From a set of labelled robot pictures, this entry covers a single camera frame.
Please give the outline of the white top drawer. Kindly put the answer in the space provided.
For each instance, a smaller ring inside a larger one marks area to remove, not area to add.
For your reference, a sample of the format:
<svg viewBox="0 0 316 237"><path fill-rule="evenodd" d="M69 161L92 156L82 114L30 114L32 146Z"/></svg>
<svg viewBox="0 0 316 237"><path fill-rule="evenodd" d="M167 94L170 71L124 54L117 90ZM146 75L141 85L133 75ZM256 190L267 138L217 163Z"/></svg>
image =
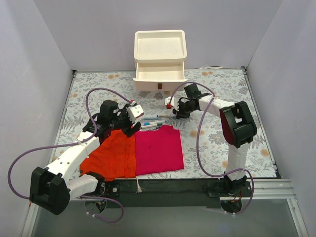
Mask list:
<svg viewBox="0 0 316 237"><path fill-rule="evenodd" d="M134 88L139 91L174 91L187 81L184 62L137 63Z"/></svg>

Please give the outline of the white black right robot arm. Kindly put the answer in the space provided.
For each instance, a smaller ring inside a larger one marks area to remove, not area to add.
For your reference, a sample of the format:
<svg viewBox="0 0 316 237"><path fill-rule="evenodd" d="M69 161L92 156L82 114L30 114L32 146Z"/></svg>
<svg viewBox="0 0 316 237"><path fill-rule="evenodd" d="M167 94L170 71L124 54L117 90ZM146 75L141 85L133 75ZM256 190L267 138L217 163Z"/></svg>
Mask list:
<svg viewBox="0 0 316 237"><path fill-rule="evenodd" d="M241 193L247 177L251 175L245 163L247 151L257 134L257 126L246 102L217 99L211 89L202 93L198 89L200 85L197 82L184 83L186 97L177 99L171 95L165 99L165 106L172 110L177 119L188 119L194 111L202 111L204 115L209 113L220 119L223 136L229 145L227 168L220 175L210 174L205 169L202 171L216 178L216 183L210 187L212 191L235 196Z"/></svg>

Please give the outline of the light blue gel pen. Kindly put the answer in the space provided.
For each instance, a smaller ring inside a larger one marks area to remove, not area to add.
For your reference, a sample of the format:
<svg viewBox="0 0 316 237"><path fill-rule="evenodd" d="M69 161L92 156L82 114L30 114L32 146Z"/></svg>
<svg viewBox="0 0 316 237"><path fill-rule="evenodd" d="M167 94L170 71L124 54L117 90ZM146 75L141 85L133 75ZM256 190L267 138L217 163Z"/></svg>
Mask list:
<svg viewBox="0 0 316 237"><path fill-rule="evenodd" d="M158 117L152 117L152 118L143 118L143 120L156 120L159 119Z"/></svg>

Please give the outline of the white marker cyan cap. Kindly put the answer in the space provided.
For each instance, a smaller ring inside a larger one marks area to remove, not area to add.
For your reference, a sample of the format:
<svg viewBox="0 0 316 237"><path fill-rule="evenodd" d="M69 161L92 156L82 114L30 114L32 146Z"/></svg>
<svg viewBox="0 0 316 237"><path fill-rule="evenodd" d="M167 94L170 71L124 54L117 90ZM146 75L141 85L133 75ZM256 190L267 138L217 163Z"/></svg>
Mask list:
<svg viewBox="0 0 316 237"><path fill-rule="evenodd" d="M164 123L166 123L165 120L157 120L157 121L145 122L143 125L144 125L144 126L148 126L148 125L164 124Z"/></svg>

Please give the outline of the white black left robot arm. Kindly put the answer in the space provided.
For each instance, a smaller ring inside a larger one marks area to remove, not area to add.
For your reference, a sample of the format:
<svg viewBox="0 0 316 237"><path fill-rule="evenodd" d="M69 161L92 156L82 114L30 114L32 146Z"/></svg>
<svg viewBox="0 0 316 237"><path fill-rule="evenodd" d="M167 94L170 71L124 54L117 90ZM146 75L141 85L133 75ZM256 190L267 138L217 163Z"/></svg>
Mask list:
<svg viewBox="0 0 316 237"><path fill-rule="evenodd" d="M137 119L144 115L136 102L125 104L123 108L115 101L106 100L100 111L91 116L78 136L78 141L45 168L37 167L31 175L29 200L59 215L69 202L83 195L101 197L105 193L105 178L93 171L72 179L73 172L89 155L111 135L121 130L131 137L141 128Z"/></svg>

